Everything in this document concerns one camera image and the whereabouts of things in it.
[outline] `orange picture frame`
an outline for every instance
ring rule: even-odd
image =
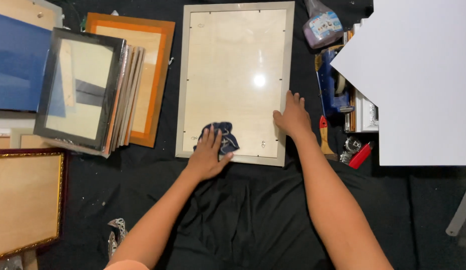
[[[129,139],[129,142],[133,144],[154,147],[156,133],[158,130],[161,103],[163,100],[163,92],[168,72],[175,22],[88,13],[88,19],[86,21],[86,32],[99,35],[114,35],[116,38],[125,39],[128,45],[144,47],[141,45],[141,43],[136,43],[136,40],[130,38],[129,34],[125,31],[114,31],[111,33],[108,31],[102,32],[102,30],[105,28],[129,30],[131,35],[136,35],[137,37],[141,37],[141,39],[146,36],[147,33],[156,33],[161,35],[156,59],[152,59],[156,55],[156,52],[153,52],[150,53],[150,56],[152,55],[152,57],[146,56],[144,60],[145,65],[148,63],[155,64],[155,66],[152,68],[154,70],[153,80],[152,82],[146,81],[150,79],[150,77],[147,74],[147,68],[145,68],[143,70],[143,76],[141,77],[140,85],[142,86],[140,86],[138,91],[138,95],[141,97],[141,91],[149,94],[148,91],[151,90],[151,94],[149,94],[149,103],[147,103],[147,111],[144,110],[143,107],[137,106],[135,111],[132,112],[132,114],[135,115],[134,120],[145,118],[143,121],[144,125],[141,123],[140,128],[136,128],[135,126],[138,125],[135,125],[133,122],[133,129]],[[148,48],[145,47],[145,49],[145,53],[147,55]],[[140,98],[137,102],[144,103],[146,102],[146,99]]]

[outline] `dark blue cloth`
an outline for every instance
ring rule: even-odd
[[[218,135],[218,130],[221,130],[222,138],[221,147],[219,148],[219,154],[226,155],[229,152],[233,152],[235,150],[240,149],[240,147],[238,146],[238,142],[236,141],[236,138],[233,136],[233,134],[231,134],[231,129],[233,128],[233,125],[230,122],[214,122],[211,124],[213,124],[213,127],[215,129],[215,138],[216,135]],[[211,124],[207,124],[201,130],[201,135],[198,138],[198,140],[203,137],[203,132],[205,131],[205,128],[209,129],[211,127]]]

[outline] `black picture frame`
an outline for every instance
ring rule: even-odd
[[[106,89],[104,92],[103,104],[101,107],[98,129],[96,132],[96,138],[94,140],[46,128],[46,118],[48,115],[51,95],[53,92],[56,64],[59,58],[61,40],[63,39],[101,45],[110,47],[113,50]],[[49,49],[48,57],[46,60],[43,88],[41,91],[33,133],[42,137],[59,139],[74,145],[102,151],[107,139],[107,131],[109,129],[111,114],[113,112],[115,103],[116,85],[121,69],[121,58],[125,49],[126,40],[121,38],[84,32],[78,33],[67,29],[54,28],[51,35],[51,47]]]

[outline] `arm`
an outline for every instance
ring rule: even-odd
[[[360,206],[321,152],[298,93],[287,93],[275,124],[295,142],[311,221],[338,270],[392,270]]]
[[[213,126],[205,129],[188,166],[163,197],[134,225],[108,266],[124,260],[139,261],[149,269],[157,264],[176,218],[191,193],[201,181],[220,173],[233,157],[232,153],[228,153],[218,161],[220,145],[221,131],[218,131],[215,139]]]

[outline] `hand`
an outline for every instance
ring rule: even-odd
[[[200,181],[211,179],[217,176],[223,168],[233,158],[233,153],[226,154],[222,160],[218,161],[218,152],[221,146],[221,130],[215,139],[215,130],[211,125],[208,130],[205,128],[203,137],[198,140],[198,145],[193,155],[191,155],[185,171],[198,177]]]
[[[304,109],[304,98],[291,91],[286,92],[286,107],[283,115],[277,110],[273,112],[275,125],[286,132],[293,140],[305,134],[313,134],[311,131],[310,115]]]

